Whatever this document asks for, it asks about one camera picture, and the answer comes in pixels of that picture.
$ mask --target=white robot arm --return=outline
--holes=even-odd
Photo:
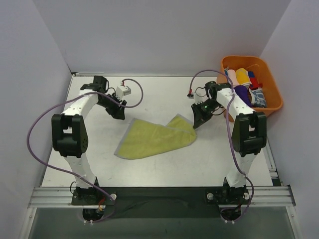
[[[79,95],[88,92],[107,92],[108,81],[102,76],[95,76],[93,83],[82,86]],[[120,85],[113,94],[108,94],[113,100],[126,105],[122,101],[123,96],[131,93],[127,86]],[[72,172],[81,175],[92,184],[98,185],[98,180],[93,174],[87,156],[88,136],[86,133],[84,119],[96,104],[103,106],[115,119],[124,120],[124,108],[101,97],[97,94],[86,95],[75,101],[61,114],[52,117],[52,142],[53,148],[59,151],[61,156],[69,163]],[[91,186],[76,177],[76,187],[79,190],[89,189]]]
[[[194,95],[195,104],[194,128],[198,128],[203,123],[212,118],[213,112],[220,106],[227,108],[234,94],[234,100],[229,107],[229,114],[235,119],[232,133],[232,143],[236,151],[238,166],[246,175],[250,166],[261,148],[266,146],[266,116],[263,112],[256,112],[247,106],[240,97],[231,92],[229,83],[217,84],[208,82],[205,84],[208,100]],[[246,187],[246,178],[241,174],[236,165],[233,165],[226,176],[229,187]]]

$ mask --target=screw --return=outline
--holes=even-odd
[[[117,196],[116,196],[115,193],[112,193],[110,196],[111,196],[111,198],[112,198],[114,201],[116,200],[116,197],[117,197]]]
[[[214,199],[214,195],[212,193],[208,193],[207,194],[207,199],[208,200],[213,200]]]

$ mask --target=yellow towel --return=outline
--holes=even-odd
[[[133,119],[115,155],[139,159],[191,145],[196,140],[192,123],[176,115],[166,126]]]
[[[248,72],[244,68],[240,68],[236,71],[236,78],[238,83],[240,85],[246,86],[246,88],[249,88],[249,85],[251,85]]]

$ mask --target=white backdrop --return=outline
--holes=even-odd
[[[72,72],[178,74],[259,56],[290,0],[33,0]]]
[[[0,32],[0,232],[15,239],[43,173],[27,151],[27,131],[65,98],[71,74],[32,0],[2,0]],[[32,146],[48,160],[50,117],[34,131]]]
[[[262,54],[284,98],[268,119],[269,142],[307,239],[319,235],[318,22],[317,0],[292,0]]]

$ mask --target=orange basket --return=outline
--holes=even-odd
[[[264,112],[268,117],[272,112],[279,110],[283,106],[283,98],[278,90],[275,79],[265,61],[256,56],[225,56],[221,60],[220,71],[225,68],[238,70],[244,68],[247,71],[253,71],[259,83],[263,84],[263,92],[267,102],[267,108],[253,108],[257,112]],[[217,83],[225,83],[225,76],[219,74]]]

